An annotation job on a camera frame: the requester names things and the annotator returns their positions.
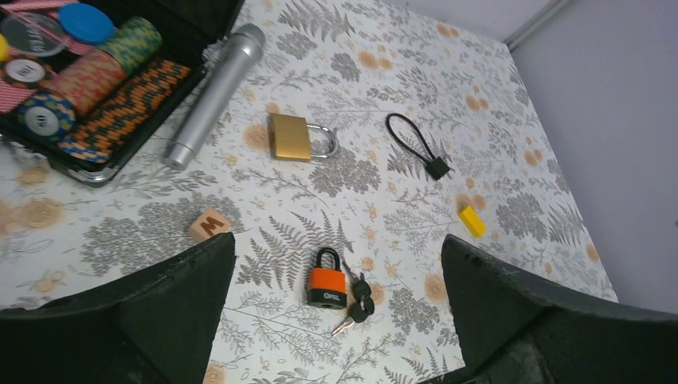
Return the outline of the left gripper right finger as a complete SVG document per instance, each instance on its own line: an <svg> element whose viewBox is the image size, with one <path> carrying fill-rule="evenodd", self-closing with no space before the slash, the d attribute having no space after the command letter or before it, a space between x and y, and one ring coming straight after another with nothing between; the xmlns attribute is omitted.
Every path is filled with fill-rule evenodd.
<svg viewBox="0 0 678 384"><path fill-rule="evenodd" d="M674 383L677 316L610 302L447 235L441 264L464 366L439 383Z"/></svg>

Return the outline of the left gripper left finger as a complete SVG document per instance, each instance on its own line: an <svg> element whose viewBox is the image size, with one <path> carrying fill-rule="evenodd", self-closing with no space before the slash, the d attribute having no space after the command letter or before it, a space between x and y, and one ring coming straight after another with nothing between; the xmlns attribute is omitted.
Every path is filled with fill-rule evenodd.
<svg viewBox="0 0 678 384"><path fill-rule="evenodd" d="M235 267L218 234L93 289L1 312L4 383L199 383Z"/></svg>

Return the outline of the black padlock keys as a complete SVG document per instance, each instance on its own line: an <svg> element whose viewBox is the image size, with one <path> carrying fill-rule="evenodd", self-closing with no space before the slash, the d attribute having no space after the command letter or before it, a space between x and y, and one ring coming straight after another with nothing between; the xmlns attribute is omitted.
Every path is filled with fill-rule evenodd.
<svg viewBox="0 0 678 384"><path fill-rule="evenodd" d="M364 322L375 312L375 303L372 299L372 289L365 280L363 273L355 274L352 272L346 261L343 261L342 265L348 273L351 282L354 303L349 308L345 320L332 331L333 337L338 336L341 332L347 330L355 324Z"/></svg>

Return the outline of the orange black carabiner clip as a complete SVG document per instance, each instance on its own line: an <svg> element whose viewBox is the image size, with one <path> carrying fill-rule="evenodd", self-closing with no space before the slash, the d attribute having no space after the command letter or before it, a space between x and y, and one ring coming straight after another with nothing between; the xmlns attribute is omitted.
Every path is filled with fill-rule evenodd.
<svg viewBox="0 0 678 384"><path fill-rule="evenodd" d="M332 268L322 265L323 257L329 255L333 261ZM317 308L343 310L347 306L346 276L341 271L341 260L338 252L331 247L321 248L317 252L315 265L309 274L307 304Z"/></svg>

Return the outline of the large brass padlock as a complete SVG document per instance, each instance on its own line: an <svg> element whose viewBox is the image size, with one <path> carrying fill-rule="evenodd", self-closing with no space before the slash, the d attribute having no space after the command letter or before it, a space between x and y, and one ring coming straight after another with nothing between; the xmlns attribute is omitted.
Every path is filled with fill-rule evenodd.
<svg viewBox="0 0 678 384"><path fill-rule="evenodd" d="M314 153L310 131L323 133L329 140L329 148L323 153ZM338 138L329 128L308 124L304 118L269 113L269 140L272 155L276 159L309 162L312 159L327 159L337 155L340 149Z"/></svg>

